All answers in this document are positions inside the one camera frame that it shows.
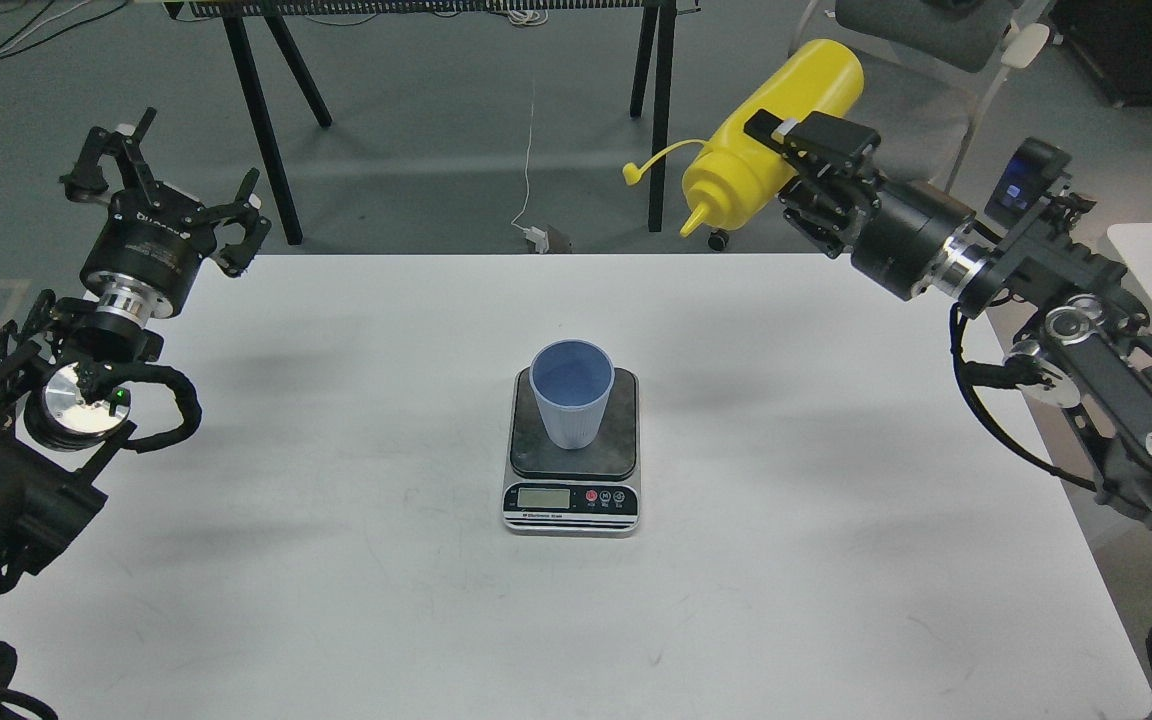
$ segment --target white cable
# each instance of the white cable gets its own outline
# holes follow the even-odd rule
[[[513,26],[543,26],[550,22],[550,10],[509,10],[507,17]]]
[[[74,5],[73,8],[68,9],[68,10],[65,10],[65,12],[56,13],[55,15],[51,15],[50,18],[43,20],[41,23],[36,24],[36,26],[29,28],[28,32],[25,32],[24,35],[15,38],[15,40],[9,41],[8,45],[3,45],[2,47],[0,47],[0,55],[3,54],[3,53],[6,53],[6,51],[13,50],[13,47],[20,45],[20,41],[23,41],[24,38],[26,38],[29,36],[33,35],[35,32],[37,32],[38,28],[45,26],[45,24],[54,22],[54,20],[60,20],[60,18],[65,17],[65,15],[68,15],[69,13],[74,13],[74,10],[77,10],[78,8],[82,8],[83,5],[91,5],[91,3],[92,3],[92,0],[81,0],[77,5]]]
[[[536,129],[536,77],[531,78],[531,118],[526,122],[526,156],[522,160],[522,182],[526,183],[526,195],[522,196],[522,210],[509,220],[513,227],[518,228],[521,232],[526,232],[525,227],[518,223],[518,218],[526,213],[526,202],[531,200],[531,176],[529,174],[529,168],[531,167],[531,138],[532,132]]]

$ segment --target chair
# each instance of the chair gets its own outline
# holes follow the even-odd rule
[[[820,0],[810,0],[790,54],[818,15],[833,17],[844,31],[823,35],[850,46],[865,73],[865,90],[847,118],[882,136],[878,167],[890,179],[923,179],[948,192],[1007,73],[1028,67],[1046,44],[1047,26],[1020,22],[1037,18],[1047,3],[835,0],[823,12]]]

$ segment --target blue cup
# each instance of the blue cup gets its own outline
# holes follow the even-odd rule
[[[540,422],[563,450],[579,450],[598,437],[616,369],[602,348],[582,340],[545,346],[526,373]]]

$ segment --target scale display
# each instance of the scale display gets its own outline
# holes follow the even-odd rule
[[[526,372],[515,382],[503,523],[521,535],[626,536],[641,514],[637,378],[617,367],[594,441],[562,450],[550,441]]]

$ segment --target black equipment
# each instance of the black equipment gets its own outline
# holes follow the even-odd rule
[[[22,325],[8,323],[0,331],[0,594],[24,574],[44,570],[91,523],[106,500],[92,483],[119,450],[160,450],[198,429],[202,409],[194,385],[179,370],[154,364],[162,338],[145,325],[180,313],[202,260],[212,258],[225,274],[237,276],[270,232],[251,194],[256,169],[234,202],[213,209],[156,181],[141,156],[154,114],[146,109],[141,123],[124,132],[92,128],[78,162],[60,179],[70,200],[99,200],[109,190],[101,156],[113,156],[123,179],[81,273],[100,300],[56,300],[46,290]],[[241,223],[242,241],[218,250],[220,223]],[[131,392],[123,382],[170,389],[179,426],[132,438]],[[99,447],[78,470],[65,470],[17,437],[18,417],[28,434],[51,450]],[[20,717],[3,705],[55,717],[44,703],[6,687],[14,669],[15,651],[0,643],[0,719]]]
[[[788,222],[829,258],[850,251],[855,268],[901,300],[929,287],[945,291],[957,301],[960,336],[969,318],[998,300],[1036,306],[1002,365],[961,363],[956,338],[968,404],[978,410],[972,387],[990,386],[1061,407],[1097,470],[1079,484],[1097,502],[1152,529],[1149,313],[1121,286],[1123,264],[1070,238],[1094,202],[1069,192],[1069,156],[1040,141],[1021,146],[988,204],[1007,228],[1000,237],[931,184],[887,181],[873,165],[873,129],[823,113],[790,126],[759,111],[745,132],[797,170],[778,196]],[[1097,427],[1085,397],[1114,427]]]
[[[1111,104],[1152,105],[1152,3],[1060,0],[1051,17]]]

